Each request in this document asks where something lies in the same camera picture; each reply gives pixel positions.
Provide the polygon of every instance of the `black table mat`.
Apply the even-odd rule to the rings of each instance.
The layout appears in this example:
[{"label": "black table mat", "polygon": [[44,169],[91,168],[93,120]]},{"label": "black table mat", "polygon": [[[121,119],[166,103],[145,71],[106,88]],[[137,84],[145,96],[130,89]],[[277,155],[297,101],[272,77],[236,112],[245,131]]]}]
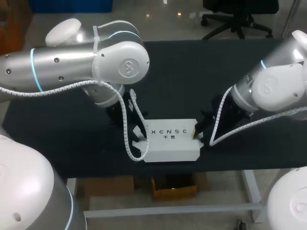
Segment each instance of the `black table mat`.
[{"label": "black table mat", "polygon": [[[132,87],[147,119],[200,118],[281,41],[211,40],[146,42],[150,69]],[[16,99],[3,127],[18,142],[41,152],[62,177],[157,175],[219,170],[292,168],[307,165],[307,122],[281,118],[230,137],[196,162],[130,160],[122,131],[81,90]]]}]

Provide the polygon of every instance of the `white spiral cable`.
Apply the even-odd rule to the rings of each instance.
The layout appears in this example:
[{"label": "white spiral cable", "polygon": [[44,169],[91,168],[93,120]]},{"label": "white spiral cable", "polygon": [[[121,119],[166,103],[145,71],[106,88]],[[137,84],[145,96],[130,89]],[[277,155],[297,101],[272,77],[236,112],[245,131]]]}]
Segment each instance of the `white spiral cable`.
[{"label": "white spiral cable", "polygon": [[268,122],[268,121],[271,121],[271,120],[274,120],[274,119],[277,119],[279,117],[282,117],[282,116],[288,116],[288,115],[292,115],[292,114],[295,114],[297,112],[302,112],[302,111],[307,111],[307,106],[304,106],[304,107],[299,107],[299,108],[295,108],[295,109],[291,109],[291,110],[288,110],[288,111],[285,111],[285,112],[281,112],[281,113],[278,113],[278,114],[275,114],[275,115],[272,115],[272,116],[268,116],[266,118],[262,118],[260,120],[257,120],[257,121],[254,121],[254,122],[251,122],[251,123],[248,123],[246,125],[243,125],[239,128],[236,128],[224,135],[222,135],[221,137],[219,137],[218,139],[214,140],[215,138],[215,134],[216,134],[216,131],[217,131],[217,128],[219,126],[219,121],[220,121],[220,116],[221,116],[221,112],[222,112],[222,108],[223,108],[223,105],[224,105],[224,102],[225,102],[225,99],[227,97],[227,95],[229,94],[230,90],[231,90],[232,87],[230,87],[226,92],[225,94],[223,95],[222,97],[222,100],[221,100],[221,103],[220,103],[220,106],[219,106],[219,109],[217,111],[217,115],[216,115],[216,120],[215,120],[215,124],[214,124],[214,128],[213,128],[213,132],[212,132],[212,136],[211,136],[211,139],[210,139],[210,146],[214,146],[216,145],[217,143],[219,143],[220,141],[226,139],[227,137],[230,137],[231,135],[234,135],[235,133],[238,133],[240,131],[243,131],[244,129],[247,129],[247,128],[251,128],[253,126],[256,126],[256,125],[260,125],[264,122]]},{"label": "white spiral cable", "polygon": [[120,93],[114,89],[110,84],[106,83],[106,82],[98,82],[96,80],[85,80],[85,81],[81,81],[81,82],[77,82],[74,84],[70,84],[70,85],[66,85],[54,90],[48,90],[48,91],[44,91],[44,92],[17,92],[17,91],[13,91],[13,90],[8,90],[5,89],[3,87],[0,87],[0,92],[9,94],[9,95],[13,95],[13,96],[17,96],[17,97],[43,97],[43,96],[48,96],[48,95],[52,95],[52,94],[56,94],[59,92],[63,92],[63,91],[67,91],[70,89],[74,89],[74,88],[78,88],[78,87],[82,87],[82,86],[86,86],[86,85],[102,85],[107,87],[108,89],[112,90],[116,96],[118,97],[120,106],[121,106],[121,110],[122,110],[122,114],[123,114],[123,130],[124,130],[124,142],[125,142],[125,148],[126,148],[126,152],[129,155],[129,157],[133,160],[133,161],[142,161],[144,159],[144,157],[146,156],[146,154],[148,153],[149,150],[149,132],[148,132],[148,127],[145,123],[144,117],[142,115],[142,113],[139,110],[139,107],[136,103],[136,94],[134,92],[134,90],[130,90],[130,96],[131,96],[131,100],[133,103],[133,106],[137,112],[137,114],[139,115],[142,124],[144,125],[145,131],[146,131],[146,139],[147,139],[147,146],[146,146],[146,150],[144,152],[144,154],[142,154],[139,158],[136,158],[133,156],[133,154],[131,153],[130,147],[129,147],[129,140],[128,140],[128,127],[127,127],[127,111],[126,111],[126,107],[125,107],[125,102],[123,100],[123,98],[121,97]]}]

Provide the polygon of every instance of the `white cardboard box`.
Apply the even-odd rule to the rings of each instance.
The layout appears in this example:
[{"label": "white cardboard box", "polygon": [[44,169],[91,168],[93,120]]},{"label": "white cardboard box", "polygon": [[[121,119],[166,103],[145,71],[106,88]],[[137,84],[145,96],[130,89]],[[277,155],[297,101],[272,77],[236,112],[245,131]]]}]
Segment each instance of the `white cardboard box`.
[{"label": "white cardboard box", "polygon": [[[196,119],[146,120],[149,129],[150,147],[145,162],[196,161],[200,156],[199,135],[193,139]],[[140,138],[133,146],[142,151],[146,140],[138,127],[133,130]]]}]

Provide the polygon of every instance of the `tiled floor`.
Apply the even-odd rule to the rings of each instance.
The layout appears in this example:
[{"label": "tiled floor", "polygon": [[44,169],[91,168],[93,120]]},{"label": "tiled floor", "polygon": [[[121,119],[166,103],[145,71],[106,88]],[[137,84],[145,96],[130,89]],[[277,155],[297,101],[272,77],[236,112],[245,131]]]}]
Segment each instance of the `tiled floor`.
[{"label": "tiled floor", "polygon": [[[256,15],[256,22],[273,29],[275,37],[280,37],[292,1],[280,0],[280,10],[276,15]],[[299,17],[290,30],[306,28],[306,3],[302,3]],[[201,39],[221,23],[210,21],[210,25],[200,25],[201,15],[211,13],[202,7],[201,0],[114,0],[112,13],[98,14],[37,14],[26,36],[24,48],[44,46],[45,36],[59,22],[75,17],[82,23],[85,30],[92,32],[93,25],[101,25],[113,20],[126,20],[133,23],[140,31],[144,41],[156,40],[193,40]],[[263,38],[265,33],[244,29],[248,38]],[[236,34],[226,31],[215,39],[237,39]],[[8,103],[0,104],[0,122],[4,118]],[[255,176],[261,194],[276,175],[276,170],[257,170]],[[246,202],[246,194],[242,188],[239,172],[210,172],[208,180],[211,191],[200,193],[197,198],[189,201],[156,204],[149,193],[136,192],[132,195],[116,197],[93,197],[91,210],[126,207],[153,207],[159,205],[196,205],[196,204],[231,204]],[[270,230],[267,223],[252,224],[248,212],[153,215],[124,218],[97,218],[89,220],[89,230],[118,229],[168,229],[168,230],[234,230],[237,219],[248,222],[250,230]]]},{"label": "tiled floor", "polygon": [[[278,170],[255,170],[255,177],[263,194]],[[239,171],[208,172],[210,191],[200,192],[196,198],[179,202],[155,203],[150,191],[137,190],[134,194],[121,196],[92,197],[90,210],[161,207],[182,205],[216,205],[240,204],[247,202]],[[120,218],[93,218],[88,220],[89,230],[128,228],[140,230],[174,229],[174,230],[234,230],[236,221],[243,220],[249,230],[270,230],[268,223],[253,224],[250,212],[223,212],[197,214],[150,215]]]}]

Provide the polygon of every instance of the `chair base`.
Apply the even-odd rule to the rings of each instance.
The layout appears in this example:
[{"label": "chair base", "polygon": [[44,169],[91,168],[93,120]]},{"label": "chair base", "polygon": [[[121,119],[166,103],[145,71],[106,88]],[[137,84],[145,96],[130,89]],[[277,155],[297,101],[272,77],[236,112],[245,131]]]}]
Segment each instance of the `chair base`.
[{"label": "chair base", "polygon": [[242,15],[236,15],[236,14],[233,17],[224,16],[224,15],[215,15],[215,14],[203,14],[201,25],[207,26],[208,19],[213,19],[219,22],[224,22],[225,24],[221,25],[217,29],[207,34],[205,37],[202,38],[203,40],[208,40],[209,38],[212,38],[213,36],[227,29],[231,29],[232,33],[236,32],[240,39],[245,39],[244,33],[242,31],[242,27],[265,31],[268,33],[267,38],[273,37],[272,29],[267,26],[255,23],[255,20],[251,16],[251,14],[249,14],[247,17],[243,17]]}]

